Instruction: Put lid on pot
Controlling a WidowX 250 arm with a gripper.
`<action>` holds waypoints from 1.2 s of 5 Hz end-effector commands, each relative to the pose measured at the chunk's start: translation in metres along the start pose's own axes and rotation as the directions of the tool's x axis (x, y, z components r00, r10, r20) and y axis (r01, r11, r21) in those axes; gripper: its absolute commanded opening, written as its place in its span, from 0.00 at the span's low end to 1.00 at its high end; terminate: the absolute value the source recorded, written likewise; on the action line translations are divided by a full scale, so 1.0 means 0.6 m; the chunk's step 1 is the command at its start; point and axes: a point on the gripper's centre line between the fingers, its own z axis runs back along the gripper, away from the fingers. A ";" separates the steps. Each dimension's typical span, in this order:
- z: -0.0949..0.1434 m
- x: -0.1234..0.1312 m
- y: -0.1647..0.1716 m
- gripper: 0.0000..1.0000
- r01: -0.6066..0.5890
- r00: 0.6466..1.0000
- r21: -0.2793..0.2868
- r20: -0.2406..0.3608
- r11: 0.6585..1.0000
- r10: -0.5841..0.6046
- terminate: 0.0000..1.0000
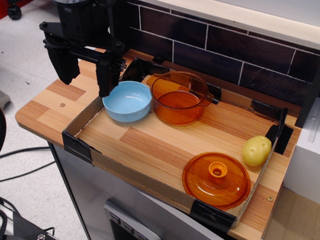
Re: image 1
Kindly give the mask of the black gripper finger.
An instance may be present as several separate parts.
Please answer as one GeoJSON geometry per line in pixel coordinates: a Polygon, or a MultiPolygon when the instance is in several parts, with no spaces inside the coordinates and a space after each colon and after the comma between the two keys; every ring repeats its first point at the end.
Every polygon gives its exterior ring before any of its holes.
{"type": "Polygon", "coordinates": [[[77,57],[65,48],[48,48],[47,51],[59,79],[69,85],[80,74],[77,57]]]}
{"type": "Polygon", "coordinates": [[[109,96],[111,91],[118,86],[122,70],[123,66],[120,63],[106,58],[99,60],[96,64],[96,78],[100,97],[109,96]]]}

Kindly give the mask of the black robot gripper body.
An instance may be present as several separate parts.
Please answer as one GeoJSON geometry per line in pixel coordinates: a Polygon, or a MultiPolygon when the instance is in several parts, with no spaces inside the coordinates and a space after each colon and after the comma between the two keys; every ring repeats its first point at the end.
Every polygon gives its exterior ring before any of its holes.
{"type": "Polygon", "coordinates": [[[123,61],[124,44],[114,36],[114,0],[56,0],[59,22],[44,21],[46,49],[67,49],[77,59],[97,64],[123,61]]]}

